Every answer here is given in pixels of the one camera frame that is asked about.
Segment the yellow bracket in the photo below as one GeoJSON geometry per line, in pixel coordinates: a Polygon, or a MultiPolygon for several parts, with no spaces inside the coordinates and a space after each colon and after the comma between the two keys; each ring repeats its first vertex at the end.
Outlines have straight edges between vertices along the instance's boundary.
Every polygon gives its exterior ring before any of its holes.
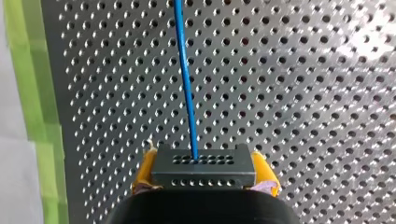
{"type": "Polygon", "coordinates": [[[276,187],[271,188],[272,196],[276,197],[279,193],[280,183],[276,178],[274,171],[271,169],[270,165],[265,160],[264,156],[259,151],[254,151],[251,154],[251,159],[253,160],[254,170],[256,171],[256,183],[260,184],[262,181],[274,181],[276,182],[276,187]]]}

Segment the hole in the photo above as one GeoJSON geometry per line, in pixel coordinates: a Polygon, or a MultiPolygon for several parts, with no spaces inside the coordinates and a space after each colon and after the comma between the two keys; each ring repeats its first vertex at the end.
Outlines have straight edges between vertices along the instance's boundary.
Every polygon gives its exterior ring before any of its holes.
{"type": "Polygon", "coordinates": [[[173,179],[172,180],[172,186],[177,186],[178,185],[178,180],[177,179],[173,179]]]}
{"type": "Polygon", "coordinates": [[[322,17],[322,21],[324,21],[326,23],[329,22],[330,19],[331,19],[331,17],[329,15],[325,15],[325,16],[322,17]]]}
{"type": "Polygon", "coordinates": [[[249,17],[245,17],[244,19],[242,19],[242,24],[248,25],[249,23],[250,23],[250,18],[249,17]]]}
{"type": "Polygon", "coordinates": [[[224,20],[222,21],[223,26],[229,26],[231,23],[230,18],[224,18],[224,20]]]}
{"type": "Polygon", "coordinates": [[[270,22],[270,19],[268,17],[262,17],[262,24],[266,25],[270,22]]]}
{"type": "Polygon", "coordinates": [[[309,23],[309,21],[310,21],[311,19],[309,18],[309,16],[303,16],[302,18],[301,18],[301,21],[303,22],[303,23],[309,23]]]}

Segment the blue cable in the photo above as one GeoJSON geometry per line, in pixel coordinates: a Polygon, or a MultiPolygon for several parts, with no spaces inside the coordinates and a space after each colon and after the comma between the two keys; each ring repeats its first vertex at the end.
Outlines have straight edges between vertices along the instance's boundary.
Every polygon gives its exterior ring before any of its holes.
{"type": "Polygon", "coordinates": [[[198,160],[197,135],[195,131],[194,105],[191,97],[189,68],[187,66],[186,47],[184,43],[183,0],[175,0],[175,20],[178,56],[180,59],[181,75],[183,77],[184,96],[186,97],[187,114],[189,116],[190,141],[192,158],[198,160]]]}

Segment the green strip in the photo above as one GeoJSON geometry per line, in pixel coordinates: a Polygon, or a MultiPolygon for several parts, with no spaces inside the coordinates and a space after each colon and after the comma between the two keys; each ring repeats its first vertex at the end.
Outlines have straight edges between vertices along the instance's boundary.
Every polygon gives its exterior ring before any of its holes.
{"type": "Polygon", "coordinates": [[[67,224],[62,132],[40,0],[4,0],[8,44],[29,140],[36,142],[46,224],[67,224]]]}

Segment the perforated metal sheet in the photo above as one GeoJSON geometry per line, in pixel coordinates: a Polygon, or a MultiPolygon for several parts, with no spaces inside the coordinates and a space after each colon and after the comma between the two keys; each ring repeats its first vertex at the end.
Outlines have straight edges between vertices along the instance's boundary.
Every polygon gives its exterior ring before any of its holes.
{"type": "MultiPolygon", "coordinates": [[[[43,0],[71,223],[100,223],[144,140],[187,147],[171,1],[43,0]]],[[[200,148],[247,143],[303,223],[395,223],[396,2],[187,0],[200,148]]]]}

